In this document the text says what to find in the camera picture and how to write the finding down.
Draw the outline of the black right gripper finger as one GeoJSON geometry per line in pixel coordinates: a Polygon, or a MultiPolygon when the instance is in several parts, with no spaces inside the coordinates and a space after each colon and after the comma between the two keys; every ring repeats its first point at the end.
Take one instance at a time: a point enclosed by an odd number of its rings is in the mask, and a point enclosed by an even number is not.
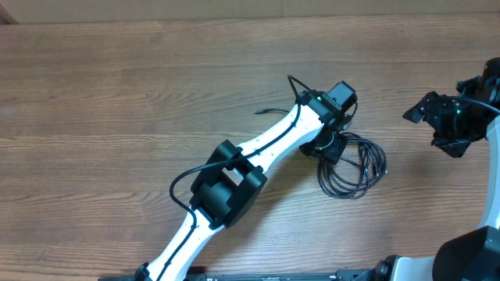
{"type": "Polygon", "coordinates": [[[431,144],[453,158],[461,158],[471,142],[469,140],[446,140],[434,138],[431,144]]]}
{"type": "Polygon", "coordinates": [[[428,108],[430,98],[431,93],[425,94],[412,108],[403,113],[402,118],[412,123],[426,122],[427,118],[431,115],[428,108]]]}

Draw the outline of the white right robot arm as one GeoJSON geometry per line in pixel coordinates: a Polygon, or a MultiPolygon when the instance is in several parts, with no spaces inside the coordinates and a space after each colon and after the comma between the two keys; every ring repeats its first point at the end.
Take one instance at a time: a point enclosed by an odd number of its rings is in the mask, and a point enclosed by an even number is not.
{"type": "Polygon", "coordinates": [[[390,255],[359,280],[497,280],[499,278],[499,59],[486,61],[483,72],[459,81],[456,96],[427,93],[403,114],[413,123],[434,128],[432,145],[453,158],[476,141],[489,148],[487,196],[477,228],[444,244],[433,256],[390,255]]]}

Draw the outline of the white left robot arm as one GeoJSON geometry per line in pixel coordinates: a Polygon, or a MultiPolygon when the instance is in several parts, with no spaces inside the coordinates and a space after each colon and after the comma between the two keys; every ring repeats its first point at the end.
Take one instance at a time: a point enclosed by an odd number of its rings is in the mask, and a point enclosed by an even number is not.
{"type": "Polygon", "coordinates": [[[192,197],[183,224],[155,260],[141,265],[136,280],[183,280],[192,262],[220,230],[231,228],[250,209],[266,184],[267,173],[286,155],[304,155],[337,162],[347,144],[340,136],[357,109],[355,90],[344,81],[330,91],[307,87],[295,93],[287,115],[261,135],[234,145],[225,140],[207,163],[174,179],[195,174],[192,197]]]}

